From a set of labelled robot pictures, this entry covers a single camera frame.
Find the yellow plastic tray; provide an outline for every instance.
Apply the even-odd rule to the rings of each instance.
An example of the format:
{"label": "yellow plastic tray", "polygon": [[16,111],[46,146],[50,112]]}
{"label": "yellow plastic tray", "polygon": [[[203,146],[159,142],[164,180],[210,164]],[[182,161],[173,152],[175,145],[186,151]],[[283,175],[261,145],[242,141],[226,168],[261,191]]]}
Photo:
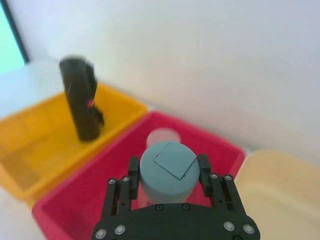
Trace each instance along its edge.
{"label": "yellow plastic tray", "polygon": [[0,184],[32,206],[78,169],[147,108],[134,99],[98,84],[95,104],[105,126],[92,142],[77,137],[64,93],[0,121]]}

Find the cream plastic tray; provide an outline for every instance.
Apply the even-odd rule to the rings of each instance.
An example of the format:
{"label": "cream plastic tray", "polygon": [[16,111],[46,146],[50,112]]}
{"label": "cream plastic tray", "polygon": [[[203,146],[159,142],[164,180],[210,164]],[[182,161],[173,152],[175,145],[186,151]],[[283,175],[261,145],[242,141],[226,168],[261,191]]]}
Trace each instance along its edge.
{"label": "cream plastic tray", "polygon": [[236,180],[261,240],[320,240],[320,167],[284,152],[261,150]]}

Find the red bin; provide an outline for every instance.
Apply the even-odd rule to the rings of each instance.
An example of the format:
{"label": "red bin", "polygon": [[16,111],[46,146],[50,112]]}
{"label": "red bin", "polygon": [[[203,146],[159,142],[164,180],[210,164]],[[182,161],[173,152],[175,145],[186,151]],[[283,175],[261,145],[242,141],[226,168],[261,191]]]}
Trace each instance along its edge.
{"label": "red bin", "polygon": [[[245,159],[240,148],[219,136],[175,117],[150,112],[35,204],[32,214],[47,239],[90,239],[92,230],[101,217],[107,180],[119,179],[127,174],[130,157],[142,156],[146,150],[148,135],[158,128],[176,131],[181,143],[196,155],[206,154],[212,171],[219,175],[231,174],[235,177]],[[210,205],[199,183],[187,202]],[[138,199],[132,201],[132,209],[142,208],[147,204],[146,196],[139,189]]]}

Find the light blue cylinder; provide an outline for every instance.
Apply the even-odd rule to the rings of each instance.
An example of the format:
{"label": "light blue cylinder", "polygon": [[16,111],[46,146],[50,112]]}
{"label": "light blue cylinder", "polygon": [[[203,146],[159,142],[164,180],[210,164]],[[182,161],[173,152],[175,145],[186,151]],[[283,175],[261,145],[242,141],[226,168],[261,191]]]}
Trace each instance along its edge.
{"label": "light blue cylinder", "polygon": [[196,154],[187,146],[163,141],[150,146],[140,161],[140,183],[156,203],[183,203],[199,180]]}

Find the black bottle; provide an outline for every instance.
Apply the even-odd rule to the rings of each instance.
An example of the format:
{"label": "black bottle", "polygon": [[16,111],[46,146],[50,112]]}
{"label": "black bottle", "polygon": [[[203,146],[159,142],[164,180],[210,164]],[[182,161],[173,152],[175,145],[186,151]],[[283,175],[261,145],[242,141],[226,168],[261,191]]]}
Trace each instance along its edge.
{"label": "black bottle", "polygon": [[59,68],[78,137],[82,141],[96,139],[104,119],[94,105],[97,81],[93,66],[84,57],[71,56],[63,58]]}

